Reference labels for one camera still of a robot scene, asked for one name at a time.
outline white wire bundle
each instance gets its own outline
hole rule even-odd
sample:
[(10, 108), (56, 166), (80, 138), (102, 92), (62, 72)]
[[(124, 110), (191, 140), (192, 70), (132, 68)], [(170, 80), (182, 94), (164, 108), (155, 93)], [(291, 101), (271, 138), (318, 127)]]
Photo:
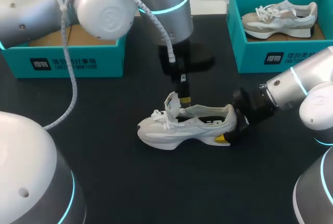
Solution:
[[(61, 14), (62, 48), (63, 48), (63, 53), (65, 55), (65, 60), (66, 60), (66, 64), (68, 67), (69, 76), (70, 76), (70, 79), (72, 82), (72, 90), (73, 90), (72, 101), (71, 101), (68, 109), (66, 110), (66, 112), (63, 113), (63, 115), (60, 116), (55, 122), (45, 126), (44, 127), (45, 130), (49, 130), (49, 129), (55, 127), (56, 125), (58, 125), (59, 123), (61, 123), (72, 112), (72, 110), (76, 104), (77, 97), (78, 97), (78, 87), (76, 84), (76, 79), (75, 79), (70, 55), (69, 55), (68, 48), (67, 48), (67, 35), (66, 35), (67, 8), (69, 7), (69, 5), (72, 1), (73, 0), (65, 0), (64, 7), (61, 8), (61, 11), (62, 11), (62, 14)], [(157, 29), (161, 32), (161, 35), (164, 38), (167, 49), (168, 49), (169, 62), (170, 63), (176, 62), (171, 39), (170, 39), (167, 31), (161, 24), (161, 22), (156, 18), (156, 16), (151, 12), (151, 10), (141, 0), (132, 0), (132, 1), (146, 13), (146, 15), (156, 25)]]

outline box logo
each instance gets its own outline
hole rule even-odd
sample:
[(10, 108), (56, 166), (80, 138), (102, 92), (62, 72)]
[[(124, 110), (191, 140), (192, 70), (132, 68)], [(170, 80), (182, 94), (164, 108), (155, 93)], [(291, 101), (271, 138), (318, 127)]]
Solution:
[(30, 62), (34, 70), (51, 70), (47, 58), (30, 58)]
[(269, 52), (267, 53), (264, 64), (280, 64), (283, 58), (284, 52)]

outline teal shoe box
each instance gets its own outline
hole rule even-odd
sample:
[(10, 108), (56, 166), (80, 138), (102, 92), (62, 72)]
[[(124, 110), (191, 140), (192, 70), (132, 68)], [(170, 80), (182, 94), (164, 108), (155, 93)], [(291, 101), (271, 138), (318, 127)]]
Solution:
[(289, 0), (296, 5), (318, 5), (318, 24), (325, 40), (248, 42), (241, 16), (255, 8), (284, 0), (230, 0), (227, 24), (239, 73), (282, 72), (311, 55), (333, 46), (333, 0)]
[[(31, 43), (2, 50), (2, 54), (16, 78), (68, 78), (60, 32), (38, 40), (45, 45)], [(94, 39), (79, 26), (68, 33), (68, 49), (75, 77), (122, 77), (125, 56), (123, 37), (116, 41)]]

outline shoe sole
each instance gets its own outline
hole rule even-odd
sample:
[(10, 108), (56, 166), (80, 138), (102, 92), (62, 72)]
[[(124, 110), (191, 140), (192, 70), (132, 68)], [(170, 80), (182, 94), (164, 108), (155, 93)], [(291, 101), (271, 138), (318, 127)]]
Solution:
[[(214, 136), (207, 136), (207, 137), (193, 138), (193, 139), (197, 139), (197, 140), (203, 142), (204, 144), (212, 145), (212, 146), (230, 146), (230, 143), (217, 143), (215, 141), (216, 137), (214, 137)], [(159, 150), (174, 150), (182, 142), (184, 142), (186, 140), (189, 140), (189, 139), (184, 139), (182, 141), (178, 141), (178, 142), (174, 142), (174, 143), (151, 143), (151, 142), (146, 142), (141, 139), (141, 141), (143, 141), (147, 145), (154, 147), (154, 148), (158, 148)]]
[(283, 34), (292, 36), (294, 38), (310, 38), (313, 35), (314, 26), (311, 27), (310, 29), (279, 29), (279, 30), (275, 30), (275, 31), (271, 31), (271, 32), (265, 32), (265, 33), (254, 32), (254, 31), (250, 31), (250, 30), (244, 30), (244, 31), (248, 37), (258, 39), (258, 40), (267, 39), (275, 33), (283, 33)]

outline sneaker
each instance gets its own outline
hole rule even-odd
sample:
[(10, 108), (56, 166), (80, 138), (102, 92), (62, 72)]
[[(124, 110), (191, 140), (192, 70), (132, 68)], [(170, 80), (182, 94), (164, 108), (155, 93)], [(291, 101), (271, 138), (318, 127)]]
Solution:
[(232, 105), (224, 108), (195, 105), (182, 109), (178, 95), (172, 92), (164, 106), (165, 111), (155, 110), (151, 117), (139, 123), (137, 134), (144, 143), (161, 150), (174, 150), (187, 139), (230, 146), (223, 134), (237, 126)]
[(300, 6), (288, 0), (279, 4), (260, 6), (256, 13), (242, 17), (245, 33), (257, 39), (267, 39), (274, 33), (284, 33), (296, 38), (310, 38), (316, 23), (318, 7), (315, 2)]

